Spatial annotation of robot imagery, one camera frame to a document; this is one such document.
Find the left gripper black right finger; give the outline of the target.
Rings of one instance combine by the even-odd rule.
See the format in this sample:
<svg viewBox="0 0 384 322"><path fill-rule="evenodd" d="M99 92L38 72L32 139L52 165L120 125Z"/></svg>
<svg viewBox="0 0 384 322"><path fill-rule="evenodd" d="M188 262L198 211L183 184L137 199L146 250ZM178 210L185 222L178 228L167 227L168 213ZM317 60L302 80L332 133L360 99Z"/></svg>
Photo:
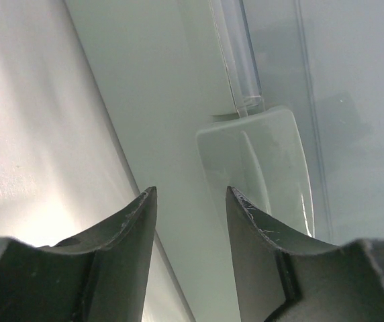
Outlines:
<svg viewBox="0 0 384 322"><path fill-rule="evenodd" d="M384 239L335 246L226 191L243 321L384 321Z"/></svg>

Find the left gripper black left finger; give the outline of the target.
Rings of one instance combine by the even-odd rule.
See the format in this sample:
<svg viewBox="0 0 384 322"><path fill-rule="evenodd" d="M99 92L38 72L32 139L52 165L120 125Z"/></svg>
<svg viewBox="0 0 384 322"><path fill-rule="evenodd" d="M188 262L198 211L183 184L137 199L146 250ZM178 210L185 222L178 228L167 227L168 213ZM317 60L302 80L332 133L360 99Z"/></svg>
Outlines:
<svg viewBox="0 0 384 322"><path fill-rule="evenodd" d="M150 187L55 246L0 237L0 321L140 321L156 217Z"/></svg>

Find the green toolbox with clear lid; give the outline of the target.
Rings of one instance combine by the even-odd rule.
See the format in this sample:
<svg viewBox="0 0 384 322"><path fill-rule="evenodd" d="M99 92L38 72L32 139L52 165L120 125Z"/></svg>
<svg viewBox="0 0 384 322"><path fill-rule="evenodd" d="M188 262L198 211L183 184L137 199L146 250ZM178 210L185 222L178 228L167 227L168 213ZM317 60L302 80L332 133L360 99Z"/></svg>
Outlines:
<svg viewBox="0 0 384 322"><path fill-rule="evenodd" d="M67 7L197 321L243 321L228 187L322 242L384 239L384 1Z"/></svg>

